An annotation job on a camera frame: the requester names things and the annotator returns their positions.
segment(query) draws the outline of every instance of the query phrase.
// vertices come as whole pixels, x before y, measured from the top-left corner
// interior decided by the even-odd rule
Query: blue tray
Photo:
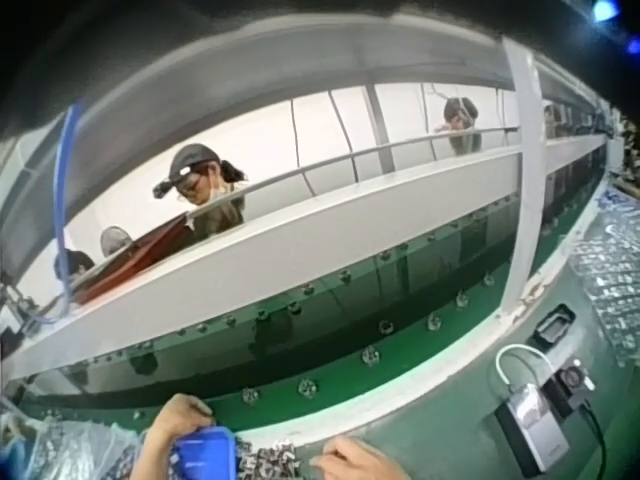
[[[176,442],[188,480],[236,480],[236,440],[225,427],[209,427]]]

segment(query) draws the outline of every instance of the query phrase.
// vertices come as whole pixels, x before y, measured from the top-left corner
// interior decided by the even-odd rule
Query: blue light
[[[615,0],[598,0],[593,6],[593,19],[598,22],[606,22],[620,14]]]
[[[627,52],[631,55],[640,53],[640,37],[633,37],[627,45]]]

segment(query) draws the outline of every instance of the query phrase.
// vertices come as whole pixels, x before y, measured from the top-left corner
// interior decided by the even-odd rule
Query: blue hose
[[[71,163],[76,126],[80,118],[80,108],[73,104],[67,110],[62,127],[62,135],[56,152],[53,172],[53,229],[58,245],[58,261],[60,262],[60,280],[62,281],[62,311],[56,318],[34,316],[39,323],[53,324],[64,318],[71,310],[71,275],[69,274],[69,259],[67,258],[64,242],[64,227],[67,223],[65,214],[65,193],[67,191],[67,173]]]

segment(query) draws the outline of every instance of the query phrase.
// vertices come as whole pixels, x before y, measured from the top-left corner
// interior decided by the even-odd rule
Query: black device
[[[514,392],[496,417],[525,478],[543,474],[569,451],[549,402],[533,384]]]
[[[561,303],[551,310],[546,317],[538,323],[533,331],[533,341],[540,349],[547,351],[557,344],[569,331],[576,319],[576,314]]]
[[[542,387],[560,420],[584,405],[595,389],[589,372],[578,358],[569,360]]]

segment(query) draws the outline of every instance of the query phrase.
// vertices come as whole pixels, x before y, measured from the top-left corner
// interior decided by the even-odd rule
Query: ponytail
[[[220,161],[220,174],[222,175],[222,179],[227,183],[237,183],[247,179],[247,176],[242,170],[238,170],[231,162],[226,160]]]

